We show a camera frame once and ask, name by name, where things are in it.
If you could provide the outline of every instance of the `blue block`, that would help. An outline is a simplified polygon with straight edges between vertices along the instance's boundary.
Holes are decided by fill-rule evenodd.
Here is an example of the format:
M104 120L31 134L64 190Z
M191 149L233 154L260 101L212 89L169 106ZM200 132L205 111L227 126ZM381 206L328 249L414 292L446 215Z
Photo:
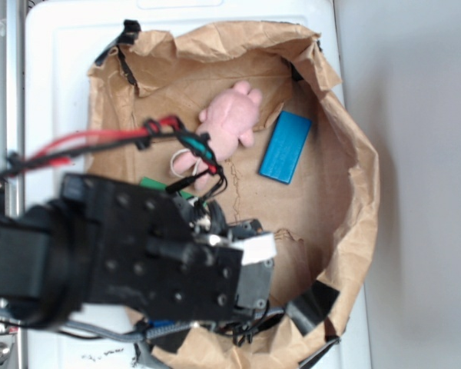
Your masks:
M261 163L260 175L289 184L310 126L309 119L282 111Z

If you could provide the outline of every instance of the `white tag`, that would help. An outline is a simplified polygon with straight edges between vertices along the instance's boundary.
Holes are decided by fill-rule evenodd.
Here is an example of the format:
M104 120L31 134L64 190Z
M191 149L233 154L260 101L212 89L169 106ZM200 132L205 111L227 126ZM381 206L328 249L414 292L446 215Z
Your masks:
M244 251L242 265L259 263L277 255L273 233L264 233L246 240L236 241L232 243L231 247Z

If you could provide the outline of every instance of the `brown paper bag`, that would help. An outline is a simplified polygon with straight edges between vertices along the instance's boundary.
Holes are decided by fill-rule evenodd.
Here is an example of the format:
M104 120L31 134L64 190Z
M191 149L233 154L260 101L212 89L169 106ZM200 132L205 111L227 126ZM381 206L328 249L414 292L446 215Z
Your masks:
M318 38L303 26L275 22L219 22L178 38L142 32L89 71L92 128L129 129L148 117L176 114L195 129L200 110L223 89L242 79L259 88L264 102L256 144L225 161L230 185L217 201L228 221L257 218L275 232L274 304L295 298L315 280L340 292L326 323L305 337L287 316L243 347L194 328L176 354L154 349L174 369L295 368L324 346L325 337L345 330L376 240L378 157L331 91L340 79ZM302 80L292 78L293 68ZM290 185L257 174L282 109L313 121ZM89 171L134 183L144 176L171 183L169 161L179 148L170 141L147 151L97 154Z

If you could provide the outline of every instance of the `pink stuffed animal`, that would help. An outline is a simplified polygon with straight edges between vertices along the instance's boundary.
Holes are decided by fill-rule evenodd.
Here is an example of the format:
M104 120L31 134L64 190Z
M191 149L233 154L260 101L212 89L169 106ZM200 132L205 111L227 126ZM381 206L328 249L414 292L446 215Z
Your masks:
M239 141L249 148L254 144L253 126L260 117L260 103L263 96L260 90L251 88L247 81L239 81L233 88L222 91L207 108L198 115L201 125L196 133L207 132L210 135L209 145L217 157L224 161L236 151ZM181 175L194 165L196 173L207 170L208 166L200 162L189 151L176 155L172 163L173 172ZM204 175L196 180L194 187L202 190L210 175Z

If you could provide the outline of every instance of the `white string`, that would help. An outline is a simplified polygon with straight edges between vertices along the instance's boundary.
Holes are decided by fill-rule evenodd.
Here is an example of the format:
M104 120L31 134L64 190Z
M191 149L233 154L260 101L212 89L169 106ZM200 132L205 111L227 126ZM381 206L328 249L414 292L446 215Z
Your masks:
M171 157L171 173L173 175L175 175L176 177L184 178L183 175L180 175L179 173L176 173L176 171L174 170L174 160L176 160L176 158L179 155L184 154L185 152L189 152L189 151L190 151L189 148L182 148L181 150L176 151L172 155L172 157ZM201 163L201 158L198 158L197 162L194 163L193 172L191 173L191 175L196 175L198 173L198 165L200 165L200 163Z

